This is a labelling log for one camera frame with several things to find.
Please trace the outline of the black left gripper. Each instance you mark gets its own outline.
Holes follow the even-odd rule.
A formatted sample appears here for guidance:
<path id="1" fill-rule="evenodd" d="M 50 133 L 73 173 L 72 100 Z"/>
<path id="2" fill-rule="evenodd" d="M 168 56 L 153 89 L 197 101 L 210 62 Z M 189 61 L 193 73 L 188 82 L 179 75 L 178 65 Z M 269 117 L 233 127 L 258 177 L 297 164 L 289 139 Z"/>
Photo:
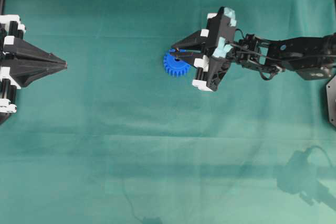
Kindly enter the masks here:
<path id="1" fill-rule="evenodd" d="M 26 32 L 19 15 L 1 15 L 1 124 L 17 112 L 17 89 L 45 76 L 67 69 L 67 63 L 52 53 L 23 40 Z M 45 62 L 4 63 L 10 55 Z"/>

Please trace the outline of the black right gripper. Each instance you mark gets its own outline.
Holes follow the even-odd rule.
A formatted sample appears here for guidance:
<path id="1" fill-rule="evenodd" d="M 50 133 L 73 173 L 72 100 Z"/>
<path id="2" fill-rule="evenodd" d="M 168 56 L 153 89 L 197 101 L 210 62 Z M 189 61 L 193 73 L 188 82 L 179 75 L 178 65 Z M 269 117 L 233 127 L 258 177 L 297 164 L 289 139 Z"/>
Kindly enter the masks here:
<path id="1" fill-rule="evenodd" d="M 217 13 L 207 14 L 206 28 L 171 46 L 180 50 L 171 52 L 173 57 L 197 69 L 192 81 L 194 87 L 210 92 L 218 89 L 219 83 L 230 68 L 228 54 L 233 49 L 236 23 L 235 11 L 229 7 L 220 7 Z"/>

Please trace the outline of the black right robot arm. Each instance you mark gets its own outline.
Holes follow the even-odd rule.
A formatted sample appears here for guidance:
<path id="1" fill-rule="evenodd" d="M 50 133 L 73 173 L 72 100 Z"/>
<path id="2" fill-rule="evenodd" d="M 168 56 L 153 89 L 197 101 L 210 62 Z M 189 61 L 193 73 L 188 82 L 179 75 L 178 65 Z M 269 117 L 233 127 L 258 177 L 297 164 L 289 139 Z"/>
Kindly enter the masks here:
<path id="1" fill-rule="evenodd" d="M 304 80 L 331 76 L 335 68 L 335 34 L 268 40 L 246 34 L 235 41 L 238 31 L 235 11 L 220 7 L 207 15 L 207 26 L 172 45 L 171 55 L 196 68 L 192 85 L 202 91 L 217 91 L 233 63 L 257 71 L 269 81 L 286 70 Z"/>

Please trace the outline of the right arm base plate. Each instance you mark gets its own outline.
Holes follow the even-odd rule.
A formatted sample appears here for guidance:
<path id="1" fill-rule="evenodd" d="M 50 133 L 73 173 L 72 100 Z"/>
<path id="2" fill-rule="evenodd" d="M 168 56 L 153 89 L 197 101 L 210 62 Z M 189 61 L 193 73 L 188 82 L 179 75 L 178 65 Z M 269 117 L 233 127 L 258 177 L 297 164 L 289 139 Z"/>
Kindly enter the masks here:
<path id="1" fill-rule="evenodd" d="M 327 104 L 328 104 L 328 118 L 329 122 L 335 127 L 335 79 L 334 76 L 327 84 L 326 84 L 326 94 L 327 94 Z"/>

